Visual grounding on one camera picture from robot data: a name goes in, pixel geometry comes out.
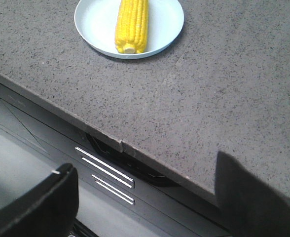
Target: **corn on the cob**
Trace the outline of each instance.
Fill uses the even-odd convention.
[[[115,28],[119,53],[143,53],[147,45],[148,0],[121,0]]]

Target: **white bowl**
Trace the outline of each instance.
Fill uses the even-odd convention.
[[[116,19],[121,0],[80,0],[74,21],[80,35],[97,51],[115,58],[138,59],[168,47],[180,33],[183,9],[178,0],[149,0],[148,41],[144,53],[117,52],[114,43]]]

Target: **countertop edge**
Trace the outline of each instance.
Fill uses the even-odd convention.
[[[89,123],[83,122],[77,115],[74,115],[71,112],[54,104],[53,102],[46,100],[40,95],[31,92],[30,90],[28,90],[28,88],[16,82],[13,82],[9,77],[7,77],[6,75],[2,73],[0,73],[0,84],[22,95],[23,97],[29,99],[35,104],[43,107],[44,109],[50,111],[56,116],[78,127],[84,132],[89,133],[90,135],[96,137],[100,141],[107,143],[107,145],[111,146],[112,148],[120,152],[125,151],[129,155],[133,156],[135,159],[143,162],[144,164],[150,167],[154,167],[157,171],[163,173],[164,175],[166,175],[167,177],[169,177],[176,183],[182,185],[183,187],[187,188],[191,192],[197,194],[202,199],[210,202],[211,204],[217,205],[215,195],[212,193],[212,191],[207,190],[207,188],[205,187],[203,188],[202,184],[195,184],[191,182],[190,180],[188,180],[188,177],[186,178],[179,175],[168,164],[159,163],[157,159],[155,159],[155,156],[138,149],[135,145],[133,145],[131,142],[127,141],[126,139],[124,138],[118,139],[106,133],[105,131],[96,128],[95,126]]]

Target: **drawer handle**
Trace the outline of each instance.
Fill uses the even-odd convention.
[[[103,188],[107,189],[108,191],[110,191],[111,193],[116,195],[117,197],[121,198],[122,200],[126,201],[127,203],[129,203],[131,205],[135,204],[135,200],[133,198],[131,198],[130,196],[128,196],[127,194],[123,193],[122,191],[115,188],[114,186],[107,183],[106,181],[102,180],[101,178],[97,177],[96,175],[92,174],[91,176],[95,178],[95,182],[97,184],[99,184]]]
[[[120,183],[124,184],[130,189],[134,187],[134,180],[129,176],[123,174],[122,172],[118,171],[117,169],[113,168],[111,165],[103,162],[102,160],[94,157],[93,155],[89,154],[83,149],[79,147],[75,147],[75,149],[77,153],[81,156],[82,160],[84,160],[85,162],[89,163],[90,165],[94,166],[101,172],[119,181]]]

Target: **quartz countertop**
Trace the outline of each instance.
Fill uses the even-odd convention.
[[[0,83],[211,203],[219,150],[290,197],[290,1],[180,0],[161,53],[104,56],[76,0],[0,0]]]

